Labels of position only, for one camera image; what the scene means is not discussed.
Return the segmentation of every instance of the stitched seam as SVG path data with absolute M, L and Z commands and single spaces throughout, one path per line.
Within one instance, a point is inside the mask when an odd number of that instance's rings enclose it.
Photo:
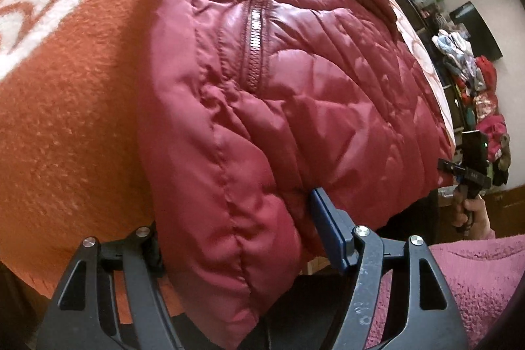
M 194 0 L 191 0 L 191 6 L 192 6 L 193 11 L 195 11 L 196 10 L 196 5 L 194 4 Z M 200 101 L 200 103 L 203 106 L 205 106 L 207 100 L 205 100 L 205 97 L 204 97 L 204 94 L 203 94 L 203 90 L 204 90 L 204 82 L 205 82 L 205 78 L 206 78 L 206 71 L 201 66 L 200 61 L 199 61 L 198 49 L 199 49 L 199 45 L 200 45 L 200 38 L 199 38 L 199 33 L 197 31 L 197 26 L 194 26 L 194 37 L 195 37 L 195 41 L 197 42 L 196 43 L 195 58 L 197 60 L 197 64 L 198 64 L 198 67 L 199 67 L 199 101 Z M 213 119 L 211 118 L 211 114 L 208 113 L 208 115 L 209 115 L 209 126 L 210 126 L 210 129 L 212 131 L 213 140 L 214 140 L 214 143 L 215 143 L 215 148 L 217 150 L 217 165 L 221 169 L 222 176 L 224 177 L 224 179 L 222 180 L 222 183 L 221 183 L 221 187 L 222 187 L 223 192 L 224 192 L 224 201 L 225 201 L 226 207 L 228 209 L 228 218 L 230 219 L 230 223 L 232 224 L 232 235 L 233 235 L 233 237 L 235 239 L 235 243 L 237 244 L 237 247 L 239 249 L 239 267 L 241 269 L 242 279 L 244 280 L 244 283 L 246 284 L 246 287 L 248 288 L 248 310 L 250 311 L 250 314 L 253 317 L 253 321 L 257 322 L 257 316 L 254 314 L 253 305 L 252 305 L 253 289 L 252 289 L 252 286 L 248 282 L 248 279 L 247 279 L 246 268 L 245 268 L 245 265 L 244 265 L 244 263 L 242 261 L 242 255 L 243 255 L 242 245 L 241 245 L 241 242 L 239 241 L 239 237 L 238 237 L 238 233 L 237 233 L 237 227 L 235 225 L 235 222 L 234 222 L 234 219 L 233 219 L 233 215 L 232 215 L 232 204 L 228 201 L 229 200 L 228 192 L 227 192 L 228 180 L 227 180 L 226 168 L 225 168 L 225 165 L 224 165 L 225 164 L 225 157 L 224 157 L 223 151 L 222 151 L 221 146 L 220 146 L 219 138 L 217 137 L 216 124 L 214 123 Z

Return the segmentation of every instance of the zipper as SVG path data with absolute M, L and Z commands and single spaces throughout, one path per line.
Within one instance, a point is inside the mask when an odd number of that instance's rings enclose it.
M 254 93 L 259 88 L 263 67 L 263 40 L 266 21 L 266 3 L 268 0 L 251 0 L 246 28 L 246 46 L 242 70 L 244 84 L 249 92 Z

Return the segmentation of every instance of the red clothing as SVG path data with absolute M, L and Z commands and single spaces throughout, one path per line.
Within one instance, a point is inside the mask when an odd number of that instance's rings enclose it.
M 160 0 L 139 141 L 163 260 L 231 349 L 290 288 L 327 191 L 374 229 L 438 186 L 451 147 L 388 0 Z

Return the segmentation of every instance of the jacket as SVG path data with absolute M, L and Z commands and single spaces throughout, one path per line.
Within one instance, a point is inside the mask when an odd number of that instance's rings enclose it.
M 388 0 L 159 0 L 148 55 L 138 139 L 163 260 L 221 347 L 323 253 L 313 188 L 376 229 L 450 157 Z

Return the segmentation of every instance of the pink sweater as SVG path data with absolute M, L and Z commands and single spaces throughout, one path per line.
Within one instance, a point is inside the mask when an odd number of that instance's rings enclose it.
M 451 287 L 469 344 L 474 348 L 507 306 L 525 271 L 525 235 L 465 240 L 430 247 Z M 385 274 L 367 347 L 380 343 L 387 317 L 391 272 Z

